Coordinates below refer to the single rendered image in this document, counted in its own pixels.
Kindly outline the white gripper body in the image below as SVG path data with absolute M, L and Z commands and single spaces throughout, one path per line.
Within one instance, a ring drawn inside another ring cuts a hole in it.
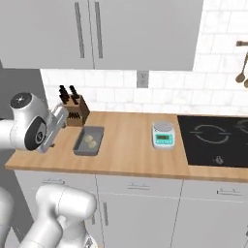
M 49 111 L 46 123 L 46 138 L 41 145 L 41 152 L 46 153 L 53 145 L 53 142 L 62 127 L 66 124 L 69 115 L 67 109 L 63 106 L 57 106 L 53 111 Z

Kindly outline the grey container with garlics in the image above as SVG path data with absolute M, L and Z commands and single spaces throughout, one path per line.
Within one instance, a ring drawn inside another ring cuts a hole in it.
M 99 152 L 101 142 L 104 136 L 104 127 L 99 126 L 84 126 L 74 145 L 73 151 L 78 156 L 96 156 Z M 94 148 L 89 148 L 88 143 L 84 141 L 85 136 L 90 135 L 93 140 L 97 142 L 97 146 Z

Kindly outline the wooden knife block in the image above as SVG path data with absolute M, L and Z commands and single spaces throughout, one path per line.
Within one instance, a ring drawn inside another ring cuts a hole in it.
M 66 120 L 67 126 L 82 127 L 85 124 L 90 110 L 82 96 L 79 96 L 78 99 L 70 97 L 65 108 L 69 112 Z

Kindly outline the grey drawer front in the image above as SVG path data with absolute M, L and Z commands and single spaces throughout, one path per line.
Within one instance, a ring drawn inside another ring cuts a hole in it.
M 140 195 L 155 197 L 178 198 L 180 195 L 182 181 L 178 179 L 119 176 L 119 175 L 97 175 L 98 189 L 101 193 Z M 129 190 L 129 184 L 146 184 L 150 186 L 149 191 Z
M 235 189 L 242 196 L 218 195 L 216 192 L 219 189 L 226 191 Z M 248 202 L 248 183 L 185 180 L 181 197 L 191 200 Z
M 95 176 L 91 174 L 65 173 L 54 171 L 34 171 L 34 170 L 16 170 L 15 175 L 18 183 L 23 190 L 24 188 L 39 189 L 45 185 L 42 183 L 44 179 L 54 178 L 65 181 L 64 185 L 86 190 L 88 192 L 96 191 Z

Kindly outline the grey upper cupboard door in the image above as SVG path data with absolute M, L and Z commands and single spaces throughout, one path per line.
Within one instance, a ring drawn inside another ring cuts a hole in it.
M 95 2 L 100 3 L 99 58 Z M 95 68 L 191 71 L 203 0 L 88 0 Z
M 84 58 L 80 58 L 79 2 Z M 91 69 L 88 0 L 0 0 L 0 61 L 15 69 Z

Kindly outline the grey cupboard door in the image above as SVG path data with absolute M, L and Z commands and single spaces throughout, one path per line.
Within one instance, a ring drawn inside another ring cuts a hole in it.
M 95 2 L 100 3 L 99 58 Z M 95 68 L 191 71 L 203 0 L 88 0 Z
M 22 190 L 33 220 L 36 220 L 38 214 L 38 206 L 36 204 L 37 191 L 38 191 L 37 188 L 31 188 L 31 189 L 24 188 Z M 96 220 L 95 225 L 92 225 L 91 218 L 86 220 L 85 227 L 89 231 L 89 234 L 92 235 L 93 238 L 96 240 L 99 248 L 105 248 L 99 210 L 95 211 L 95 220 Z
M 99 200 L 105 248 L 171 248 L 179 199 L 100 193 Z
M 171 248 L 248 248 L 248 203 L 182 199 Z
M 79 2 L 84 58 L 80 58 Z M 0 0 L 0 61 L 15 69 L 91 69 L 88 0 Z

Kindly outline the white kitchen scale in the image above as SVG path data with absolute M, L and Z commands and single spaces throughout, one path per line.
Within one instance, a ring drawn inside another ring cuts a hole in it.
M 151 127 L 152 144 L 155 149 L 173 149 L 175 130 L 168 121 L 157 121 Z

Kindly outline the grey lower cupboard door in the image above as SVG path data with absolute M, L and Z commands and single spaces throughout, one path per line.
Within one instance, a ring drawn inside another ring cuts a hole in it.
M 171 248 L 179 199 L 100 193 L 99 200 L 105 248 Z
M 22 190 L 33 220 L 36 220 L 38 214 L 38 206 L 36 204 L 37 191 L 38 191 L 37 188 L 31 188 L 31 189 L 24 188 Z M 96 220 L 95 225 L 92 225 L 91 218 L 86 220 L 85 227 L 89 231 L 89 234 L 92 235 L 93 238 L 96 240 L 99 248 L 105 248 L 99 210 L 95 211 L 95 220 Z
M 182 199 L 171 248 L 248 248 L 248 203 Z

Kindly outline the black hob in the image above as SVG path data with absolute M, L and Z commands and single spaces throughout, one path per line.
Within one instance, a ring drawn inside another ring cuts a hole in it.
M 190 166 L 248 169 L 248 117 L 178 115 Z

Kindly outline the grey wall outlet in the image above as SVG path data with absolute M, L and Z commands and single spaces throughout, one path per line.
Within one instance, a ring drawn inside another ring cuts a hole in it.
M 137 71 L 137 88 L 147 88 L 149 83 L 148 71 Z

